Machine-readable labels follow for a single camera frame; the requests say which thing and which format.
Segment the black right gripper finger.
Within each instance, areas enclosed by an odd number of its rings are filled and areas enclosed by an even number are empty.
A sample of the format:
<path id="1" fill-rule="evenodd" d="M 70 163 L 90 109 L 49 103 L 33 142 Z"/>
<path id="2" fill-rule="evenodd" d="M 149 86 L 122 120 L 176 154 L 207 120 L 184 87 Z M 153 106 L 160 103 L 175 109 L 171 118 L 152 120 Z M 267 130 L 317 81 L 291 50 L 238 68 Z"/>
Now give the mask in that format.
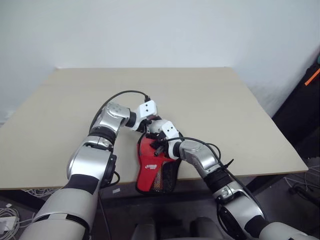
<path id="1" fill-rule="evenodd" d="M 161 142 L 154 141 L 150 144 L 150 147 L 154 149 L 153 155 L 158 157 L 165 150 L 165 145 Z"/>

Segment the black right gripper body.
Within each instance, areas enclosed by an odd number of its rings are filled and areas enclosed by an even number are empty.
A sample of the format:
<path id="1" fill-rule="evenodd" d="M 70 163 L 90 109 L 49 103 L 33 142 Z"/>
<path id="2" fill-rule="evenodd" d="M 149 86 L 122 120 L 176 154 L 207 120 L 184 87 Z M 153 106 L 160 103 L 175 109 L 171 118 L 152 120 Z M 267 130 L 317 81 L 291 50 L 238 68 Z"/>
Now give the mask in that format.
<path id="1" fill-rule="evenodd" d="M 146 138 L 151 140 L 149 145 L 154 150 L 157 150 L 160 147 L 164 150 L 168 150 L 169 148 L 169 142 L 166 140 L 164 133 L 147 133 Z"/>

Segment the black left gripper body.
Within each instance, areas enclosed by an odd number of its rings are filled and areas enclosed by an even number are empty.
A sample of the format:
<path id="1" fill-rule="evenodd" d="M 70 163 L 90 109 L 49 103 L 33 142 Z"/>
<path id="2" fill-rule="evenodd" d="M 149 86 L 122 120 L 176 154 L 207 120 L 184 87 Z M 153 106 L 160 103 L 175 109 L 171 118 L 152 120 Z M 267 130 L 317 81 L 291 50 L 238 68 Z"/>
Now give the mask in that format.
<path id="1" fill-rule="evenodd" d="M 142 134 L 159 134 L 160 131 L 160 123 L 162 118 L 160 116 L 156 116 L 152 119 L 145 119 L 140 123 L 140 133 Z"/>

